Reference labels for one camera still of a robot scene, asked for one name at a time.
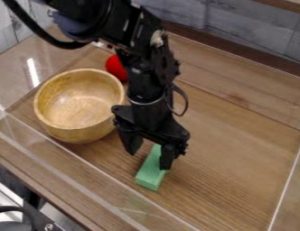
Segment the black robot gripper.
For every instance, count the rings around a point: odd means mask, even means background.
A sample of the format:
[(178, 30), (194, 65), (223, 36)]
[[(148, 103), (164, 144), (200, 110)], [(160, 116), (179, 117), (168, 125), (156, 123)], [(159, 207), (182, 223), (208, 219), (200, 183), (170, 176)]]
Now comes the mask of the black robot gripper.
[(176, 156), (187, 152), (190, 133), (174, 119), (166, 104), (115, 105), (111, 112), (126, 152), (134, 155), (143, 144), (143, 139), (163, 145), (159, 169), (167, 171), (171, 168), (175, 151)]

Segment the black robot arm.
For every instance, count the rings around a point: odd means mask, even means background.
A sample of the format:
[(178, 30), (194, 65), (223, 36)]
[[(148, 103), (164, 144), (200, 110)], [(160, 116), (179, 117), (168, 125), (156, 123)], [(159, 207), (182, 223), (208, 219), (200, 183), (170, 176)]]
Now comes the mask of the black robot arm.
[(3, 0), (7, 8), (33, 34), (60, 49), (75, 50), (90, 42), (103, 41), (115, 47), (128, 75), (126, 106), (111, 113), (119, 139), (128, 154), (135, 154), (143, 140), (160, 145), (158, 166), (171, 168), (187, 152), (190, 133), (176, 122), (182, 116), (172, 109), (174, 96), (184, 92), (174, 84), (180, 63), (168, 47), (162, 20), (131, 0), (35, 0), (53, 9), (53, 22), (69, 38), (57, 40), (33, 21), (17, 0)]

